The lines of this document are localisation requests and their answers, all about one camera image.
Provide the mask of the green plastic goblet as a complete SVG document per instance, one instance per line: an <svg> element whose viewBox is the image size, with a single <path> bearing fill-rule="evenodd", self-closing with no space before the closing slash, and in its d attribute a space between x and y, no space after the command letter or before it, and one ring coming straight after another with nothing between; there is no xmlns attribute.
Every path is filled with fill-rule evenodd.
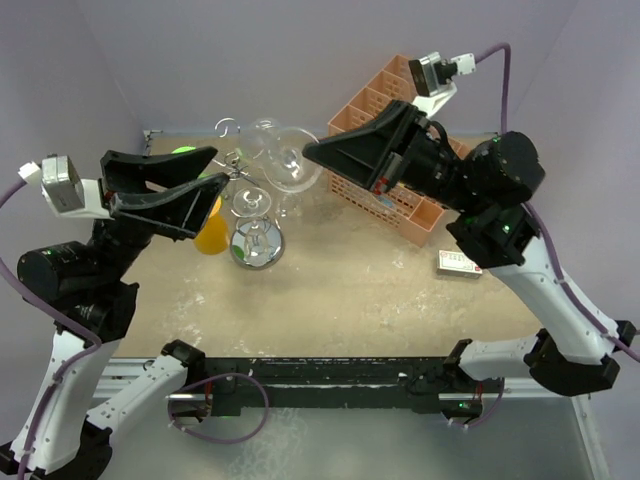
<svg viewBox="0 0 640 480"><path fill-rule="evenodd" d="M187 156L189 164L198 166L198 178L204 178L207 175L205 170L209 165L212 157L209 147L196 148L195 146L185 145L177 147L171 152L171 154Z"/></svg>

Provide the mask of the orange plastic goblet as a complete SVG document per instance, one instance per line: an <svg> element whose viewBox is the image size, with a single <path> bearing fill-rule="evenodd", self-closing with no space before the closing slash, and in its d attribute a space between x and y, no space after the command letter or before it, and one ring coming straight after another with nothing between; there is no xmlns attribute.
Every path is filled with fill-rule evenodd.
<svg viewBox="0 0 640 480"><path fill-rule="evenodd" d="M219 197L206 220L203 228L193 240L195 248L204 255L223 253L230 243L228 224L221 214L223 200Z"/></svg>

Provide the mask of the clear wine glass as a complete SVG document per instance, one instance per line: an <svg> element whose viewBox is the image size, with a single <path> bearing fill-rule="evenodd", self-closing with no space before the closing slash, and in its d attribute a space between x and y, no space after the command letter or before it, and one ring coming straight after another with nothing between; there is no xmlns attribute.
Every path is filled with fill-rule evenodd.
<svg viewBox="0 0 640 480"><path fill-rule="evenodd" d="M250 270L262 270L277 262L284 251L280 228L268 216L271 196L259 187L238 191L232 202L236 216L230 253L234 261Z"/></svg>
<svg viewBox="0 0 640 480"><path fill-rule="evenodd" d="M319 179L322 168L307 159L303 150L317 144L318 138L300 127L284 127L275 133L263 164L266 179L284 193L301 193Z"/></svg>
<svg viewBox="0 0 640 480"><path fill-rule="evenodd" d="M275 214L280 218L296 218L303 213L303 195L301 193L282 192L276 202Z"/></svg>

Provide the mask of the pink tinted wine glass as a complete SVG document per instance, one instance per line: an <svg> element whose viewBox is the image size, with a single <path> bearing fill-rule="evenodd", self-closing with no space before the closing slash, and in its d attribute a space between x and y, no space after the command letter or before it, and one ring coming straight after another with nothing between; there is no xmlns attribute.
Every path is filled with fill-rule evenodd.
<svg viewBox="0 0 640 480"><path fill-rule="evenodd" d="M238 155L245 161L264 160L275 148L280 127L273 118L255 120L240 132L236 149Z"/></svg>

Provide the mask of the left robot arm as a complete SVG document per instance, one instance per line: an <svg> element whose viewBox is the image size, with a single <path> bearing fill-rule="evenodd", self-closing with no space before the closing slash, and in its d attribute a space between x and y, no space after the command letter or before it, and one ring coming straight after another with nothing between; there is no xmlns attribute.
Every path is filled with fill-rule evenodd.
<svg viewBox="0 0 640 480"><path fill-rule="evenodd" d="M19 435L1 448L1 469L19 479L96 479L116 436L149 397L202 387L203 354L172 343L149 376L101 408L91 403L100 376L133 319L139 286L124 275L152 239L195 238L229 183L207 174L212 146L165 155L110 150L101 174L83 179L70 158L52 154L23 165L19 186L35 186L60 218L88 219L88 241L22 254L5 280L23 300L50 316L55 330L48 367Z"/></svg>

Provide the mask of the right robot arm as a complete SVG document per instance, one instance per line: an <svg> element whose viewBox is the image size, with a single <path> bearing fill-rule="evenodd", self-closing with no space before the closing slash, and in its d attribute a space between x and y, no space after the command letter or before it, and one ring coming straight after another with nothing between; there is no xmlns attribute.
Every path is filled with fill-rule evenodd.
<svg viewBox="0 0 640 480"><path fill-rule="evenodd" d="M372 193L402 184L454 211L447 231L461 252L539 321L540 330L521 339L460 341L444 369L452 389L515 377L566 397L612 388L614 355L630 351L636 327L604 314L562 268L530 206L545 172L526 135L510 131L460 156L439 122L394 100L364 125L308 143L303 155Z"/></svg>

